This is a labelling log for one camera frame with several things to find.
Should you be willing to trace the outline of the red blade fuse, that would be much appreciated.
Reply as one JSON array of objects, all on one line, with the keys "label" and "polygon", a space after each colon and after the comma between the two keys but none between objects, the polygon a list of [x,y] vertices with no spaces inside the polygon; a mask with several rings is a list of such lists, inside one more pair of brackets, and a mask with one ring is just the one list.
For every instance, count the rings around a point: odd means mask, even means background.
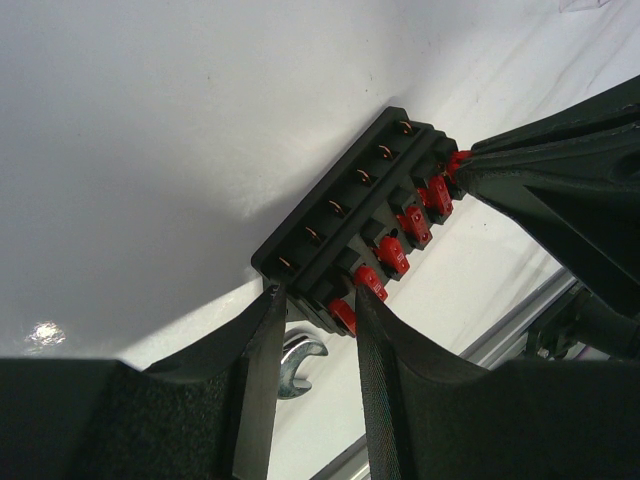
[{"label": "red blade fuse", "polygon": [[471,157],[473,154],[472,151],[470,150],[459,150],[459,151],[455,151],[448,163],[446,164],[446,174],[449,178],[452,179],[452,181],[455,181],[455,174],[457,172],[457,170],[460,168],[461,164],[468,159],[469,157]]}]

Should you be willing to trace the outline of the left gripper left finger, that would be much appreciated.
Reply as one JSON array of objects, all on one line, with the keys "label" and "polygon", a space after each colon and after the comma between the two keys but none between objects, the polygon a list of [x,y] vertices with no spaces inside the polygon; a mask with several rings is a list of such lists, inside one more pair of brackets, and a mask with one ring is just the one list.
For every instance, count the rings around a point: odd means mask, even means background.
[{"label": "left gripper left finger", "polygon": [[206,455],[210,479],[264,479],[267,475],[286,315],[283,286],[267,288],[235,319],[144,373],[183,387],[220,392],[222,406],[211,421],[196,412],[195,432],[203,440],[213,428],[215,446]]}]

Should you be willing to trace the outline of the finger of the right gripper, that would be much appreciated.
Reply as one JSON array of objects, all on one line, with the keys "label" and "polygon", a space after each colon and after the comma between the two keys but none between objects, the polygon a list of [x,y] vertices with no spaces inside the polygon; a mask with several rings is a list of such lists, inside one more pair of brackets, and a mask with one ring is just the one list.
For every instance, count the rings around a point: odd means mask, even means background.
[{"label": "finger of the right gripper", "polygon": [[480,165],[531,154],[562,156],[584,147],[614,165],[639,163],[639,78],[634,77],[554,115],[476,143],[469,161]]},{"label": "finger of the right gripper", "polygon": [[612,310],[638,319],[638,153],[473,156],[455,178],[520,225]]}]

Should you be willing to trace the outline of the black fuse box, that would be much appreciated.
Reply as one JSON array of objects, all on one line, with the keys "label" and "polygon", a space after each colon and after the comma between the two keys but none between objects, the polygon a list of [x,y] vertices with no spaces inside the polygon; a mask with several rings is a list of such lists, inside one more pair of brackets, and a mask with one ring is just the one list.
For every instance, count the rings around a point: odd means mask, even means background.
[{"label": "black fuse box", "polygon": [[286,319],[356,333],[355,296],[380,300],[431,242],[463,191],[446,174],[456,141],[387,107],[251,258],[264,286],[284,285]]}]

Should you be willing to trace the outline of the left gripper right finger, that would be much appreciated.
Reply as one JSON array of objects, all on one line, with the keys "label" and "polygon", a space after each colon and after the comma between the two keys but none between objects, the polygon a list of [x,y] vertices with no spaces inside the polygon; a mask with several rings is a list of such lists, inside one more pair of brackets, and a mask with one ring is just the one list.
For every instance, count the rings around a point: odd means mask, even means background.
[{"label": "left gripper right finger", "polygon": [[370,290],[356,293],[356,340],[374,479],[488,479],[492,428],[474,384],[479,367],[400,320]]}]

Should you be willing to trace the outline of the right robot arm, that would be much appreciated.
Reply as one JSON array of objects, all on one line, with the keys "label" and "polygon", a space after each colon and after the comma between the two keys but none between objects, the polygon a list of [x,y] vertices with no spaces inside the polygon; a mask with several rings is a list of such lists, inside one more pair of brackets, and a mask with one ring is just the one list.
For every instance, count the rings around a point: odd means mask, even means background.
[{"label": "right robot arm", "polygon": [[629,79],[452,157],[458,187],[525,230],[577,281],[532,326],[530,355],[583,343],[639,356],[639,82]]}]

